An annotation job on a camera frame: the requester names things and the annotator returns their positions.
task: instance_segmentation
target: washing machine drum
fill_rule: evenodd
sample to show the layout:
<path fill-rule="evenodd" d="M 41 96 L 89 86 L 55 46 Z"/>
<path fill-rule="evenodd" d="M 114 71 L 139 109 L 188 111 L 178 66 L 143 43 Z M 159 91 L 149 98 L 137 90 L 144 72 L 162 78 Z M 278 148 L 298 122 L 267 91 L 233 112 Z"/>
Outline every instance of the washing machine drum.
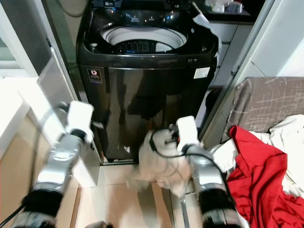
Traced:
<path fill-rule="evenodd" d="M 113 27 L 101 31 L 101 36 L 122 53 L 166 52 L 187 42 L 187 38 L 180 32 L 157 27 Z"/>

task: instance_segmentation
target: floor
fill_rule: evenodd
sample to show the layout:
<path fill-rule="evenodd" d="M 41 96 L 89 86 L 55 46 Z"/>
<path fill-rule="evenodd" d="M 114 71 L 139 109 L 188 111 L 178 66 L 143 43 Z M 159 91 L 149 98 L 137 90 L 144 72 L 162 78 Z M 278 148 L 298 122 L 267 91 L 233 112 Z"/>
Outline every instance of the floor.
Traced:
<path fill-rule="evenodd" d="M 105 221 L 115 228 L 184 228 L 180 201 L 156 182 L 142 192 L 127 188 L 125 182 L 132 165 L 103 166 L 98 184 L 83 189 L 76 228 Z M 191 228 L 201 228 L 200 210 L 195 195 L 186 197 Z"/>

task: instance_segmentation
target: black washing machine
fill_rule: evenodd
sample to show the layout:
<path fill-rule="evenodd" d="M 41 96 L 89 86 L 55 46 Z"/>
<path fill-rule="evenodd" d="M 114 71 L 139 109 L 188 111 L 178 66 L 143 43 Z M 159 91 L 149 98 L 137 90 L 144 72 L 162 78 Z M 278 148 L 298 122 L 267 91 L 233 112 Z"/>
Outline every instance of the black washing machine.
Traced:
<path fill-rule="evenodd" d="M 94 0 L 84 11 L 77 63 L 96 138 L 108 161 L 138 161 L 149 130 L 196 116 L 217 66 L 219 40 L 185 0 Z"/>

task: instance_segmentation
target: red cloth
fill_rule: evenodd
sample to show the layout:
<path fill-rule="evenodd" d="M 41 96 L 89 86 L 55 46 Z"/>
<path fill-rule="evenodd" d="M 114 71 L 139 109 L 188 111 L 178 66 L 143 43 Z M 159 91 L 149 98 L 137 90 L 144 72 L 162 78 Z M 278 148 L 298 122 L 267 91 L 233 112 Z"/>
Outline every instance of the red cloth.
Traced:
<path fill-rule="evenodd" d="M 303 228 L 304 199 L 283 192 L 287 154 L 241 127 L 230 135 L 239 155 L 228 186 L 239 213 L 251 228 Z"/>

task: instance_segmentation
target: washing machine label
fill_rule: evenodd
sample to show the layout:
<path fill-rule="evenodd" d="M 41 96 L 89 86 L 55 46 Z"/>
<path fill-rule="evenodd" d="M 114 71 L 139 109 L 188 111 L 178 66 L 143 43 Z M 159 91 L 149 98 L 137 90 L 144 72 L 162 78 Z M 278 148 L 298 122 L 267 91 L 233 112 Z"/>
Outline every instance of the washing machine label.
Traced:
<path fill-rule="evenodd" d="M 87 72 L 89 74 L 90 82 L 92 82 L 92 83 L 102 83 L 100 70 L 88 69 Z"/>
<path fill-rule="evenodd" d="M 196 69 L 195 74 L 194 74 L 194 79 L 207 77 L 209 70 L 210 70 L 210 67 Z"/>

